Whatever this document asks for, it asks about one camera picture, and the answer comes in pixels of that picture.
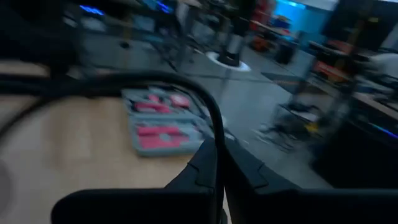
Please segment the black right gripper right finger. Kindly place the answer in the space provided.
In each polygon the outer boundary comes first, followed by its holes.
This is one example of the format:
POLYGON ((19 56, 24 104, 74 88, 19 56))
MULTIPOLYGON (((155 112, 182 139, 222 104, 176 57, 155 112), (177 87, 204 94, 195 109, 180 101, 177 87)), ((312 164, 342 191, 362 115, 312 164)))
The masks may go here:
POLYGON ((224 187, 233 224, 398 224, 398 190, 303 189, 226 139, 224 187))

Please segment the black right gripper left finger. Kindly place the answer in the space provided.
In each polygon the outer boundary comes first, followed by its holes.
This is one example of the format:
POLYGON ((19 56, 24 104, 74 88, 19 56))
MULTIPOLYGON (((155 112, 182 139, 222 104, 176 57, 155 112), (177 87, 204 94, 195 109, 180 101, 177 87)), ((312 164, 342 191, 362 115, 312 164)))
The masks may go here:
POLYGON ((79 190, 53 206, 51 224, 218 224, 216 166, 208 139, 165 187, 79 190))

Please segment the grey tool kit case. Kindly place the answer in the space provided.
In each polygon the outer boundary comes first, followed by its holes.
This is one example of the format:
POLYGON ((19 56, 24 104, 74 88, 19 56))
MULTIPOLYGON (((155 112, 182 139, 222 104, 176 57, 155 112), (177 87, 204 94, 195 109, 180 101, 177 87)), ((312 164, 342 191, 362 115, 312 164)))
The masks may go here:
POLYGON ((213 131, 208 116, 189 91, 176 86, 152 85, 148 87, 121 90, 121 96, 128 113, 128 125, 133 148, 141 156, 158 157, 177 154, 194 154, 202 142, 212 137, 213 131), (155 103, 148 95, 157 95, 170 108, 171 113, 140 113, 132 109, 135 102, 155 103), (173 107, 170 95, 183 95, 190 100, 189 108, 173 107), (144 135, 137 134, 138 126, 176 126, 180 134, 144 135))

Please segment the red tape measure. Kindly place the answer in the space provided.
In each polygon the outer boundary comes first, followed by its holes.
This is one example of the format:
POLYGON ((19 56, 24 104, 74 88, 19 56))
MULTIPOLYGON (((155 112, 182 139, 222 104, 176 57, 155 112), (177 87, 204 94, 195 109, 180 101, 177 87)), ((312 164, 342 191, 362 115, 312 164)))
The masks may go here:
POLYGON ((170 102, 173 107, 177 108, 189 108, 190 100, 183 95, 170 95, 170 102))

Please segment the large black box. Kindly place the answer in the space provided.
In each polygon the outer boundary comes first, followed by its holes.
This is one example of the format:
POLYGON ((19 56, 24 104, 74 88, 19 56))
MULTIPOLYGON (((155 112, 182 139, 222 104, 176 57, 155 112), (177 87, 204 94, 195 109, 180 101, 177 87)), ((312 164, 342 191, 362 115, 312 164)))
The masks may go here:
POLYGON ((312 168, 334 188, 398 189, 398 133, 346 121, 322 144, 312 168))

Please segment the red-handled pliers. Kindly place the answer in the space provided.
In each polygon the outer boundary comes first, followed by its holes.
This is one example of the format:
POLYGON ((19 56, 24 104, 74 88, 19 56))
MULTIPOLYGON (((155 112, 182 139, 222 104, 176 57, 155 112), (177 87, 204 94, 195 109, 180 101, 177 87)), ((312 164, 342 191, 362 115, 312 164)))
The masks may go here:
POLYGON ((171 113, 168 106, 159 103, 135 102, 132 109, 140 113, 171 113))

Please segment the black aluminium table frame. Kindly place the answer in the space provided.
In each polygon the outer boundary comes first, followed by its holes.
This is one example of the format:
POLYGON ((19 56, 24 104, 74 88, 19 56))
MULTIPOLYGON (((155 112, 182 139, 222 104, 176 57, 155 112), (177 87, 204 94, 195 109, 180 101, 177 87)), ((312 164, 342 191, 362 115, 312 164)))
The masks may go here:
POLYGON ((58 78, 0 73, 0 95, 50 96, 60 87, 80 82, 69 75, 58 78))

